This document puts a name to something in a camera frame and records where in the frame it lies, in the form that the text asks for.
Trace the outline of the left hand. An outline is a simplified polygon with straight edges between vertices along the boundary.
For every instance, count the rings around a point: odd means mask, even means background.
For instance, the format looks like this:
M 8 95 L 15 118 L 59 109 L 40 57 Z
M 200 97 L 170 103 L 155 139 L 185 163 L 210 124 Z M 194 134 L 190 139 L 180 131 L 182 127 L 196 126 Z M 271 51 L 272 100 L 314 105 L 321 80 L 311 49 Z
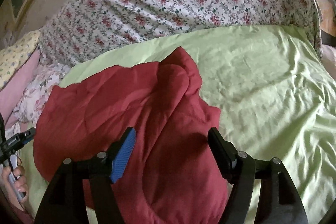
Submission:
M 10 162 L 12 165 L 4 166 L 1 175 L 7 199 L 14 207 L 24 211 L 25 202 L 29 196 L 25 169 L 22 167 L 21 159 L 17 156 L 11 156 Z

